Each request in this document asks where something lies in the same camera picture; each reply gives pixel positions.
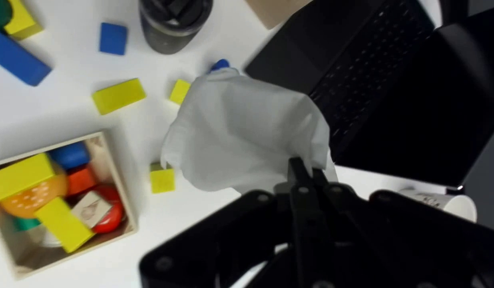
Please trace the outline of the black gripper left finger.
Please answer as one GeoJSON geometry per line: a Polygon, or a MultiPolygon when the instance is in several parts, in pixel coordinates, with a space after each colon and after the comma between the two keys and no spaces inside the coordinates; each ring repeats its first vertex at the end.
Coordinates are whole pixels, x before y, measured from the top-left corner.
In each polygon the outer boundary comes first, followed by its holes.
{"type": "Polygon", "coordinates": [[[292,241],[292,187],[310,187],[321,171],[289,160],[278,193],[254,188],[145,252],[142,288],[232,288],[257,264],[244,288],[297,288],[292,241]]]}

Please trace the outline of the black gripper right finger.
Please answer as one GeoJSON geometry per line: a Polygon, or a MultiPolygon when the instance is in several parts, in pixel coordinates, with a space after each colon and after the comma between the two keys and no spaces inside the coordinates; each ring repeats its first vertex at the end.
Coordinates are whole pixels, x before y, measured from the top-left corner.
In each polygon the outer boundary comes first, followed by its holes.
{"type": "Polygon", "coordinates": [[[494,230],[392,190],[368,200],[312,172],[331,246],[369,275],[353,288],[494,288],[494,230]]]}

